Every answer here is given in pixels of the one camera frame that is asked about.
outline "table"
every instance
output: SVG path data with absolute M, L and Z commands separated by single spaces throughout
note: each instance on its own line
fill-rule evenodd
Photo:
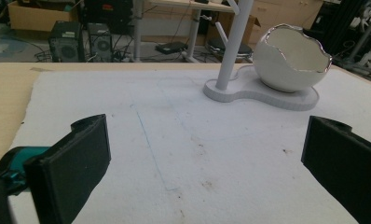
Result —
M 143 1 L 135 1 L 135 31 L 134 31 L 134 49 L 133 49 L 133 61 L 140 61 L 140 43 L 141 43 L 141 31 L 140 31 L 140 20 L 143 18 Z M 185 7 L 193 9 L 193 20 L 191 23 L 191 28 L 189 32 L 189 44 L 187 51 L 183 56 L 192 63 L 198 63 L 198 60 L 193 58 L 195 43 L 197 41 L 198 35 L 198 26 L 200 20 L 200 12 L 202 10 L 214 10 L 214 11 L 223 11 L 223 12 L 233 12 L 232 7 L 227 7 L 221 4 L 211 3 L 202 4 L 190 0 L 149 0 L 151 4 L 155 6 L 164 6 L 164 7 Z

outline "cracked eggshell bowl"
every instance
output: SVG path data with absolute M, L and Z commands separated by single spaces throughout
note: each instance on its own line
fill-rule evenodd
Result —
M 253 63 L 261 80 L 278 91 L 294 92 L 321 81 L 332 57 L 302 28 L 287 24 L 270 28 L 257 43 Z

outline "computer tower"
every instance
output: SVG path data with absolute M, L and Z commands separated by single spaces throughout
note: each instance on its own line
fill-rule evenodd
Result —
M 112 36 L 104 23 L 88 23 L 89 57 L 94 63 L 113 61 Z
M 56 21 L 48 43 L 54 63 L 85 61 L 81 24 L 77 21 Z
M 84 0 L 83 24 L 105 23 L 112 34 L 128 35 L 132 9 L 132 0 Z

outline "desk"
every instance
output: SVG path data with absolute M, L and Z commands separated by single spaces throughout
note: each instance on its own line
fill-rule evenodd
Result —
M 112 75 L 120 77 L 117 85 L 121 88 L 134 87 L 131 98 L 142 100 L 142 102 L 136 101 L 137 105 L 132 104 L 132 106 L 139 106 L 139 114 L 144 120 L 147 131 L 156 133 L 157 128 L 162 128 L 160 131 L 163 133 L 171 134 L 172 130 L 177 133 L 178 130 L 174 126 L 160 126 L 160 123 L 167 122 L 163 117 L 167 115 L 164 109 L 170 109 L 168 119 L 182 128 L 181 133 L 184 135 L 177 136 L 186 141 L 171 143 L 174 145 L 164 147 L 170 143 L 170 139 L 162 138 L 159 141 L 157 135 L 150 135 L 150 144 L 153 150 L 164 149 L 169 154 L 173 150 L 171 157 L 180 156 L 185 159 L 179 163 L 171 163 L 174 161 L 166 163 L 166 168 L 173 167 L 172 172 L 160 166 L 161 171 L 165 171 L 162 174 L 167 181 L 165 186 L 167 188 L 163 188 L 155 168 L 145 170 L 145 166 L 150 164 L 152 159 L 148 156 L 149 152 L 146 150 L 143 131 L 140 129 L 137 116 L 129 105 L 122 105 L 121 109 L 126 109 L 130 113 L 118 114 L 123 116 L 119 126 L 124 129 L 137 126 L 138 130 L 131 133 L 122 132 L 120 139 L 128 144 L 135 137 L 137 141 L 134 144 L 138 147 L 112 146 L 113 160 L 109 169 L 113 168 L 118 161 L 139 158 L 140 155 L 136 152 L 145 153 L 147 156 L 142 161 L 139 159 L 131 161 L 133 164 L 140 162 L 141 166 L 133 167 L 135 169 L 124 167 L 114 173 L 111 170 L 110 174 L 103 178 L 105 187 L 101 189 L 100 185 L 94 190 L 91 195 L 92 200 L 86 204 L 86 210 L 80 213 L 80 218 L 84 218 L 82 220 L 89 220 L 84 223 L 356 223 L 303 167 L 300 156 L 309 115 L 344 121 L 353 126 L 355 133 L 371 141 L 371 83 L 333 66 L 327 77 L 316 86 L 321 94 L 321 101 L 311 111 L 286 111 L 250 100 L 220 104 L 210 101 L 201 92 L 201 84 L 208 78 L 216 76 L 219 66 L 219 64 L 193 63 L 94 63 L 82 66 L 80 63 L 0 63 L 0 156 L 8 150 L 11 140 L 21 126 L 25 108 L 31 97 L 32 86 L 41 71 L 114 70 L 117 72 Z M 149 72 L 125 75 L 125 72 L 130 70 Z M 184 70 L 184 73 L 178 71 L 160 75 L 160 71 L 167 70 Z M 149 83 L 158 83 L 160 89 L 152 85 L 148 91 L 154 94 L 143 97 L 140 89 Z M 129 95 L 118 96 L 118 100 L 122 103 L 123 100 L 129 99 Z M 192 111 L 192 107 L 195 105 L 202 108 L 206 106 L 205 111 L 200 114 L 194 113 L 196 111 Z M 220 127 L 213 119 L 200 120 L 199 118 L 209 116 L 218 119 L 214 113 L 208 111 L 209 106 L 216 109 L 216 114 L 226 111 L 229 115 L 233 115 L 222 120 L 229 123 L 235 121 L 235 125 Z M 147 119 L 149 113 L 155 113 L 157 120 Z M 245 115 L 250 119 L 239 120 L 239 116 Z M 192 121 L 194 126 L 190 126 L 189 121 Z M 207 127 L 203 132 L 198 129 L 202 121 Z M 231 136 L 225 139 L 226 141 L 222 139 L 217 141 L 216 136 L 224 132 L 229 132 Z M 191 148 L 191 154 L 184 150 L 188 147 Z M 229 151 L 238 154 L 228 155 Z M 260 153 L 266 157 L 259 158 Z M 156 156 L 157 160 L 162 160 L 162 154 L 158 153 Z M 269 159 L 268 166 L 261 162 L 266 159 Z M 227 164 L 217 163 L 222 160 Z M 192 166 L 186 168 L 191 168 L 193 172 L 184 177 L 182 173 L 187 173 L 189 170 L 183 171 L 182 165 L 189 165 L 188 162 Z M 230 172 L 217 173 L 225 168 Z M 197 185 L 193 183 L 195 179 L 192 174 L 200 177 Z M 138 175 L 151 176 L 143 179 Z M 126 179 L 121 180 L 121 184 L 118 185 L 114 184 L 116 180 L 109 179 L 109 176 L 121 179 L 125 176 Z M 178 184 L 181 182 L 183 185 L 179 189 L 172 188 L 170 180 L 173 181 L 174 186 L 179 187 Z M 134 188 L 129 188 L 132 183 L 138 184 Z M 110 184 L 117 192 L 121 192 L 116 195 L 117 200 L 110 195 L 113 193 Z M 202 197 L 196 198 L 192 193 Z M 101 207 L 93 213 L 86 213 L 85 211 L 90 211 L 94 203 L 100 200 L 99 196 L 110 196 L 112 200 L 104 202 L 110 205 Z M 83 223 L 82 220 L 77 220 L 75 223 Z
M 142 19 L 142 10 L 143 10 L 143 1 L 144 0 L 137 0 L 135 2 L 135 32 L 134 32 L 134 49 L 133 49 L 133 60 L 135 62 L 140 61 L 140 43 L 141 43 L 141 31 L 140 31 L 140 20 Z M 227 7 L 221 4 L 211 3 L 202 4 L 196 3 L 194 1 L 189 0 L 149 0 L 151 4 L 155 6 L 164 6 L 164 7 L 185 7 L 185 8 L 192 8 L 193 9 L 193 20 L 191 23 L 191 28 L 189 32 L 189 44 L 186 53 L 183 56 L 192 63 L 197 63 L 198 60 L 193 58 L 194 55 L 194 48 L 195 43 L 197 41 L 198 35 L 198 26 L 200 20 L 200 12 L 202 10 L 213 10 L 213 11 L 224 11 L 224 12 L 232 12 L 231 7 Z

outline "desk leg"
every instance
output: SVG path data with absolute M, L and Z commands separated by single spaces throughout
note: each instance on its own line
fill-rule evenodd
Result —
M 132 61 L 140 62 L 140 43 L 142 42 L 142 35 L 140 33 L 140 21 L 142 20 L 143 0 L 135 1 L 135 23 L 134 23 L 134 37 L 133 37 L 133 56 Z
M 197 42 L 200 12 L 200 9 L 193 10 L 193 19 L 189 31 L 188 49 L 186 51 L 186 54 L 183 54 L 185 59 L 191 63 L 199 63 L 199 61 L 194 58 L 194 48 Z

